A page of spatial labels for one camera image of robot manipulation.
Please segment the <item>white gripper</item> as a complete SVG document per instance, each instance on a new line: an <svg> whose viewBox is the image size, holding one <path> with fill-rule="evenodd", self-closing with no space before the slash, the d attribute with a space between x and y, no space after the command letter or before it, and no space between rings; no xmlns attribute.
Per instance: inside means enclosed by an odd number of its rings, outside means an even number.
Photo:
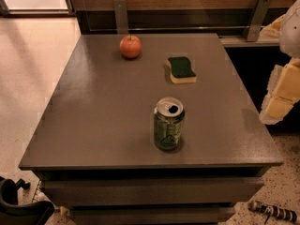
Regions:
<svg viewBox="0 0 300 225"><path fill-rule="evenodd" d="M300 0L296 0L285 16L265 26L261 37L278 38L279 47L290 57L300 57ZM300 100L300 59L292 58L284 67L275 65L267 84L259 118L266 125L281 122Z"/></svg>

